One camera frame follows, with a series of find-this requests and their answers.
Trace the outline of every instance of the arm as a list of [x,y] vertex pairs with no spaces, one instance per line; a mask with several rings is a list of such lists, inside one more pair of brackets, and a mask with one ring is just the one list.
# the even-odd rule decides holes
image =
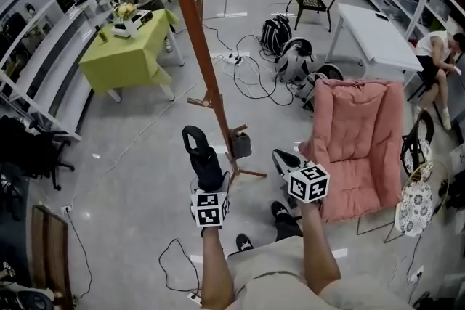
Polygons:
[[442,48],[444,48],[444,43],[440,38],[437,36],[431,37],[431,44],[433,46],[433,63],[436,67],[439,69],[443,69],[446,71],[455,71],[453,68],[453,65],[449,65],[443,61],[441,61],[441,53],[442,53]]
[[234,301],[232,280],[218,228],[207,227],[203,231],[202,307],[226,309]]
[[341,279],[336,259],[323,231],[320,211],[314,203],[300,204],[304,230],[304,272],[308,288],[316,295]]

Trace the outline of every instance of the white table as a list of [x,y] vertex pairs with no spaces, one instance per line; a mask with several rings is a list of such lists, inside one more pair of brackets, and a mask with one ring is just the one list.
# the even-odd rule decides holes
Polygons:
[[339,4],[339,22],[326,57],[330,62],[342,26],[355,38],[363,55],[365,72],[362,78],[380,78],[402,81],[404,87],[423,68],[408,42],[388,20],[379,18],[379,12]]

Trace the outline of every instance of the white device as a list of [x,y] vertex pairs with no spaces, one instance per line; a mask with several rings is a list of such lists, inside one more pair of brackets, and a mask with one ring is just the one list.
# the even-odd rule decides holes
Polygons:
[[[151,11],[137,10],[136,14],[131,18],[131,21],[134,23],[134,26],[136,27],[136,29],[138,29],[142,25],[144,25],[144,23],[146,23],[148,20],[151,20],[151,19],[152,19]],[[121,36],[123,38],[129,37],[129,32],[123,23],[116,23],[115,26],[112,27],[111,33],[113,35]]]
[[204,192],[197,189],[190,196],[190,207],[197,227],[221,226],[229,211],[227,192]]
[[309,162],[307,167],[288,174],[288,194],[304,203],[311,203],[328,194],[329,173],[320,164]]

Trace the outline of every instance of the backpack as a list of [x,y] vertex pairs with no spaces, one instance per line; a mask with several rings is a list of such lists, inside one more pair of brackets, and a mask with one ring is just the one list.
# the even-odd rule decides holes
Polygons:
[[266,20],[262,26],[262,38],[260,43],[270,52],[281,54],[281,47],[292,38],[289,19],[286,16],[278,15],[272,20]]

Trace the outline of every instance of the pink chair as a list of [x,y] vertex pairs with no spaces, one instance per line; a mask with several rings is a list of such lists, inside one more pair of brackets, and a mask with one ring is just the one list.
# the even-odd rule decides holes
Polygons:
[[331,175],[324,221],[353,219],[400,202],[402,115],[400,83],[317,81],[313,133],[299,151]]

